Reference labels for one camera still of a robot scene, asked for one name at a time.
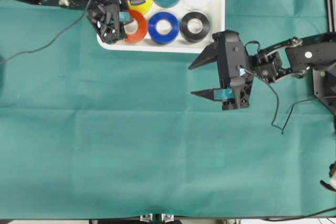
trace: green tablecloth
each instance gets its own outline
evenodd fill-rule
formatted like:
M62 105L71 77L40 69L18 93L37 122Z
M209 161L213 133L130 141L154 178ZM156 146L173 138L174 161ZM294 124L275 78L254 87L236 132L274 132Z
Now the green tablecloth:
M226 27L263 47L327 31L324 0L227 0ZM0 2L0 55L39 47L77 11ZM319 185L335 157L333 116L295 109L285 136L275 98L222 112L190 91L219 87L197 55L102 49L88 22L3 69L0 218L293 216L335 205ZM278 123L312 80L275 85Z

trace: wire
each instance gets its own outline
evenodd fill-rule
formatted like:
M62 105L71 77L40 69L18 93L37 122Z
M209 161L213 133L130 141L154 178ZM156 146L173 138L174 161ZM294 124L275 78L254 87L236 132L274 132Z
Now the wire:
M333 224L336 224L335 222L333 222L331 219L327 218L328 221L330 221Z
M289 120L290 120L290 118L291 118L291 116L292 116L292 114L293 114L294 107L295 107L296 105L298 105L298 104L300 104L300 103L305 103L305 102L322 101L322 100L327 100L327 99L336 98L336 95L331 95L331 96L327 96L327 97L312 98L312 99L301 100L301 101L297 101L297 102L293 103L292 106L291 106L290 112L289 112L289 114L288 114L288 116L287 116L287 119L286 119L285 124L283 125L283 127L280 127L280 126L278 126L278 125L275 124L275 121L276 121L276 119L277 119L277 117L278 117L279 108L280 108L280 97L279 97L278 93L275 91L275 89L274 89L268 82L266 82L265 80L263 80L263 79L262 79L261 77L259 77L256 73L253 73L253 72L248 71L248 70L246 70L246 69L245 69L245 72L248 73L248 74L252 74L252 75L255 76L256 78L258 78L258 80L260 80L261 82L263 82L264 84L266 84L266 85L271 89L271 91L274 93L274 95L276 96L276 98L277 98L277 107L276 107L276 110L275 110L275 113L274 113L274 118L273 118L273 120L272 120L272 122L271 122L271 125L272 125L272 127L275 127L275 128L277 128L277 129L281 130L282 135L283 135L284 132L285 132L285 129L286 129L287 125L288 125L288 122L289 122Z
M258 50L257 51L258 51L258 53L260 52L260 50L261 50L261 44L260 44L260 42L258 42L256 40L252 40L252 41L246 43L246 45L245 45L245 50L246 51L247 51L247 46L250 45L250 44L257 44L258 45Z
M34 49L34 50L24 50L24 51L18 52L16 54L10 56L9 58L4 59L3 61L1 61L0 65L3 65L5 63L7 63L8 61L14 59L15 57L17 57L19 55L33 54L35 52L39 52L39 51L41 51L43 49L46 49L47 47L50 47L61 35L63 35L66 31L68 31L73 26L75 26L76 24L78 24L85 17L86 11L89 9L89 6L90 6L91 2L92 2L92 0L88 0L88 3L86 4L84 11L79 16L79 18L76 21L74 21L73 23L71 23L69 26L67 26L66 28L64 28L62 31L60 31L48 44L46 44L46 45L44 45L44 46L42 46L40 48Z
M312 98L312 99L306 99L306 100L301 100L301 101L297 101L295 103L292 104L291 106L291 109L290 109L290 112L289 112L289 115L286 119L286 122L284 124L284 126L282 127L282 134L284 134L284 131L285 131L285 128L289 122L289 119L290 117L292 116L293 114L293 110L294 110L294 107L299 104L299 103L304 103L304 102L312 102L312 101L321 101L321 100L327 100L327 99L332 99L332 98L336 98L336 95L331 95L331 96L328 96L328 97L321 97L321 98Z
M293 72L293 73L286 74L286 75L280 77L279 79L277 79L275 82L282 81L283 79L285 79L287 77L294 77L294 78L297 78L297 79L302 79L306 76L307 76L307 71L303 70L303 71L299 71L299 72Z
M281 221L291 221L291 220L303 220L303 219L308 219L312 217L319 217L322 214L326 214L327 212L332 212L336 211L336 207L329 208L320 212L316 212L315 214L307 215L307 216L300 216L300 217L293 217L293 218L285 218L285 219L265 219L265 221L270 221L270 222L281 222Z
M276 107L276 110L275 110L275 113L274 113L274 118L273 118L273 121L271 122L271 125L272 125L272 127L275 127L275 128L277 128L277 129L279 129L279 130L282 131L282 128L280 126L275 125L275 121L276 121L276 119L278 117L279 108L280 108L280 97L279 97L278 93L275 91L275 89L268 82L266 82L265 80L263 80L257 74L255 74L253 72L250 72L250 71L248 71L246 69L245 69L245 72L247 72L248 74L252 74L253 76L257 77L261 82L263 82L264 84L266 84L271 89L271 91L273 92L273 94L276 96L276 98L277 98L277 107Z

